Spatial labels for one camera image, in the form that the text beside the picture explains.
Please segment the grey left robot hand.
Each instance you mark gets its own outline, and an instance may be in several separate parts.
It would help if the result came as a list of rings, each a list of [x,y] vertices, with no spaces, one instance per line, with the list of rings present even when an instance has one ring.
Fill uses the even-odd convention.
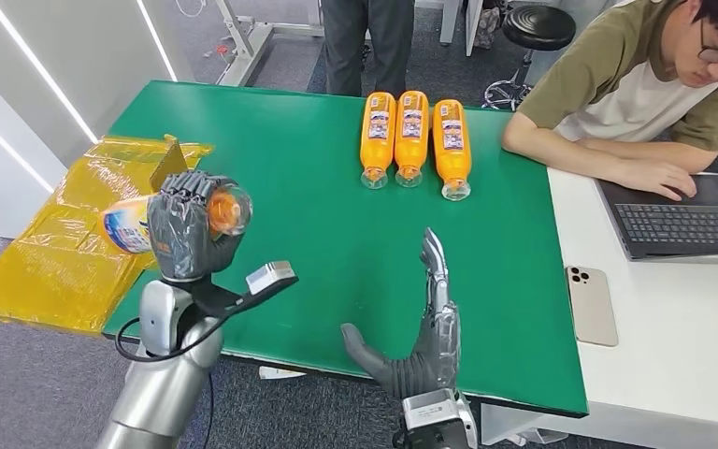
[[[202,170],[167,176],[147,208],[164,278],[194,281],[229,267],[252,214],[251,197],[228,177]]]

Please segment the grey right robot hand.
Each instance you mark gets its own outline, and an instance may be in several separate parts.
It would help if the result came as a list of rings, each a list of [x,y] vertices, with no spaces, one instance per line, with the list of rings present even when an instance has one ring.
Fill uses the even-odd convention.
[[[397,399],[442,388],[454,390],[459,370],[460,316],[450,298],[443,246],[431,228],[424,231],[420,259],[425,265],[426,300],[419,334],[407,357],[388,358],[368,346],[355,325],[340,326],[348,356]]]

